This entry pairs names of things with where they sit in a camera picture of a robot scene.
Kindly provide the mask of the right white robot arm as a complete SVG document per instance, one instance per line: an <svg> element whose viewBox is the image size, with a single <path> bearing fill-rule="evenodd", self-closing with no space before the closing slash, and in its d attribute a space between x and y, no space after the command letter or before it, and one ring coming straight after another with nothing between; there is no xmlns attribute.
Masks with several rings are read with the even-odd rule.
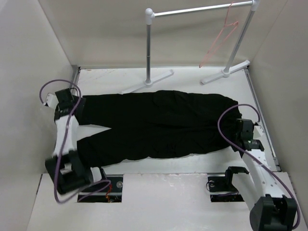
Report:
<svg viewBox="0 0 308 231"><path fill-rule="evenodd" d="M229 167L223 185L231 191L237 189L246 202L252 230L290 231L297 213L296 200L285 195L268 170L264 147L254 138L254 128L251 120L236 121L232 149L240 153L246 166Z"/></svg>

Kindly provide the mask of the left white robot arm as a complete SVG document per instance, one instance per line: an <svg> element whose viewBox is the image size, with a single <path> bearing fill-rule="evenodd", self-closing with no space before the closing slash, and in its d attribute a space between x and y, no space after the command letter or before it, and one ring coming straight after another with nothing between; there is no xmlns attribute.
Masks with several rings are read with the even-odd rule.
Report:
<svg viewBox="0 0 308 231"><path fill-rule="evenodd" d="M85 99L74 96L70 89L48 94L46 105L55 109L57 128L53 154L45 160L46 170L61 195L92 186L103 192L108 179L100 167L89 167L81 160L77 150L77 130Z"/></svg>

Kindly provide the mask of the pink wire hanger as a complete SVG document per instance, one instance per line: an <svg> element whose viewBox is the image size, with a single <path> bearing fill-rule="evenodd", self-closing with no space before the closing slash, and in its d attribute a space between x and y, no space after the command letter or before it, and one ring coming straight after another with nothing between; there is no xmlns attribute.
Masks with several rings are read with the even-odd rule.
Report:
<svg viewBox="0 0 308 231"><path fill-rule="evenodd" d="M234 1L230 4L227 9L226 17L224 20L224 25L220 30L219 34L212 42L210 48L208 49L207 53L199 63L199 68L202 68L214 54L224 45L224 43L229 39L229 37L233 34L233 32L237 29L239 21L229 22L229 12L231 7L234 5Z"/></svg>

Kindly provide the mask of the black trousers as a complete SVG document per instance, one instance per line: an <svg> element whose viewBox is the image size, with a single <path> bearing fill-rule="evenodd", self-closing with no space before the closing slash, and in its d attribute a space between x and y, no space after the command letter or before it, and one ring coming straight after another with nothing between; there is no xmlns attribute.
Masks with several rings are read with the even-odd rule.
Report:
<svg viewBox="0 0 308 231"><path fill-rule="evenodd" d="M77 142L81 161L90 167L215 152L228 147L225 138L242 117L238 102L220 94L160 90L85 100L80 124L106 128Z"/></svg>

